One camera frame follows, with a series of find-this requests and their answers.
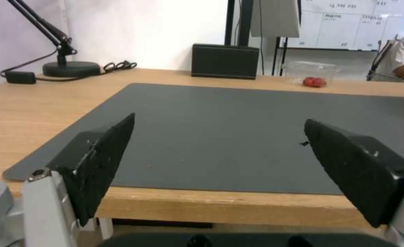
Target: gray panel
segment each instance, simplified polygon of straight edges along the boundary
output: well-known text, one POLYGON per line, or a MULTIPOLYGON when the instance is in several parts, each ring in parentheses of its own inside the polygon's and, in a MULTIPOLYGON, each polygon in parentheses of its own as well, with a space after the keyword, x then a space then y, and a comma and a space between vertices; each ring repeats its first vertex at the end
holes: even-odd
POLYGON ((114 186, 340 194, 306 140, 314 118, 404 157, 404 97, 132 84, 4 172, 23 180, 80 131, 136 113, 114 186))

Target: black cable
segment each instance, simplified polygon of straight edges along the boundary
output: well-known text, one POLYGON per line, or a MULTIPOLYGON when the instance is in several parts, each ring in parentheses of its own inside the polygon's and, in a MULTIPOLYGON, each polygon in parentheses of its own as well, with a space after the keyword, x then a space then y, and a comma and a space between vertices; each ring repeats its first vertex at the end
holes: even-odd
MULTIPOLYGON (((55 51, 53 51, 53 52, 51 52, 51 53, 49 53, 48 55, 45 55, 45 56, 43 56, 43 57, 33 59, 33 60, 31 60, 31 61, 25 62, 25 63, 23 63, 23 64, 20 64, 20 65, 17 65, 17 66, 8 68, 8 69, 4 69, 4 70, 2 70, 2 71, 0 72, 0 76, 3 77, 3 78, 5 78, 5 72, 9 72, 9 71, 12 71, 12 70, 15 70, 15 69, 19 69, 19 68, 21 68, 21 67, 23 67, 23 66, 27 66, 28 64, 34 63, 34 62, 36 62, 36 61, 40 61, 40 60, 45 59, 45 58, 48 58, 48 57, 54 55, 57 51, 58 51, 58 49, 56 49, 55 51)), ((103 67, 104 72, 100 73, 99 75, 105 75, 105 74, 107 74, 107 73, 114 72, 114 71, 117 71, 117 70, 134 69, 136 66, 138 66, 137 63, 135 63, 135 62, 129 62, 129 61, 127 61, 127 60, 122 61, 122 62, 119 62, 119 63, 117 63, 117 64, 115 64, 115 63, 113 63, 113 62, 110 62, 110 63, 106 64, 106 65, 103 67)), ((52 81, 52 82, 67 82, 67 81, 81 80, 81 79, 84 79, 84 78, 87 78, 87 77, 74 77, 74 78, 66 78, 66 79, 51 79, 51 78, 40 78, 40 77, 36 77, 36 80, 52 81)))
POLYGON ((264 56, 263 56, 263 18, 262 18, 262 13, 261 13, 261 0, 259 1, 260 3, 260 53, 261 53, 261 70, 264 75, 264 56))
POLYGON ((235 31, 234 31, 234 44, 237 45, 237 30, 238 30, 238 25, 241 22, 241 0, 238 0, 238 3, 240 5, 240 14, 238 16, 238 21, 237 21, 237 25, 235 25, 235 31))
POLYGON ((57 51, 58 51, 58 50, 56 49, 55 51, 53 51, 53 52, 51 52, 51 53, 49 53, 48 55, 45 55, 45 56, 43 56, 43 57, 36 58, 36 59, 34 59, 34 60, 31 60, 31 61, 27 61, 26 63, 19 64, 19 65, 17 65, 17 66, 14 66, 14 67, 11 67, 11 68, 8 68, 8 69, 4 69, 4 70, 2 70, 2 71, 0 72, 0 76, 5 78, 5 72, 12 71, 12 70, 14 70, 14 69, 18 69, 18 68, 21 68, 21 67, 23 67, 23 66, 27 66, 28 64, 31 64, 31 63, 33 63, 33 62, 40 61, 40 60, 42 60, 42 59, 48 58, 48 57, 54 55, 57 51))

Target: black metal stand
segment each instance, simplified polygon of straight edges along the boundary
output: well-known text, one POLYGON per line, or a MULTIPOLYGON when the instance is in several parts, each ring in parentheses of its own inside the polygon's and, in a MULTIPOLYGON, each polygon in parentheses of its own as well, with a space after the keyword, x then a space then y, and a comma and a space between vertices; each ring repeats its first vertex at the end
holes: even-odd
POLYGON ((280 76, 283 76, 283 64, 285 62, 286 59, 286 52, 287 52, 287 44, 288 44, 288 40, 289 38, 286 37, 284 45, 283 45, 283 56, 281 58, 281 69, 280 69, 280 76))
POLYGON ((280 47, 281 38, 277 37, 275 41, 274 61, 272 62, 272 76, 275 75, 275 65, 277 64, 278 47, 280 47))
POLYGON ((238 46, 248 46, 249 44, 249 33, 251 31, 253 7, 254 7, 254 0, 242 0, 238 46))
POLYGON ((100 75, 100 66, 93 62, 66 61, 66 56, 77 53, 70 45, 72 39, 51 23, 40 17, 22 0, 7 0, 29 22, 57 47, 57 62, 45 64, 43 74, 50 77, 88 77, 100 75))
POLYGON ((232 28, 234 21, 235 0, 228 0, 227 26, 225 31, 225 45, 231 45, 232 28))

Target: white wall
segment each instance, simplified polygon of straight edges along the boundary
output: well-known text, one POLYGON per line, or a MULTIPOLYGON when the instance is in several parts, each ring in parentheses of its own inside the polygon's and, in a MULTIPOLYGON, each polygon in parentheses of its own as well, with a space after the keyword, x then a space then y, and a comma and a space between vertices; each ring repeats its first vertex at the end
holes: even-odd
MULTIPOLYGON (((44 19, 63 27, 58 1, 25 1, 44 19)), ((41 57, 54 50, 53 44, 10 3, 6 0, 0 0, 0 70, 41 57)), ((54 57, 47 58, 25 67, 24 70, 42 72, 42 64, 54 60, 54 57)))
POLYGON ((227 0, 65 2, 75 60, 191 70, 193 43, 224 43, 227 0))

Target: desk lamp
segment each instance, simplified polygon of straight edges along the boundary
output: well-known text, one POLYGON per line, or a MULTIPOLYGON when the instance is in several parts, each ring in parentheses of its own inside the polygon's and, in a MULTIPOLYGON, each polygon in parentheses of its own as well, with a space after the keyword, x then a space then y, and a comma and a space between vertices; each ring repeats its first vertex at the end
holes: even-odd
POLYGON ((77 50, 71 47, 72 38, 40 17, 22 0, 8 0, 28 21, 41 31, 57 48, 57 62, 43 65, 43 74, 49 77, 82 78, 100 75, 100 66, 94 62, 66 61, 66 56, 75 55, 77 50))

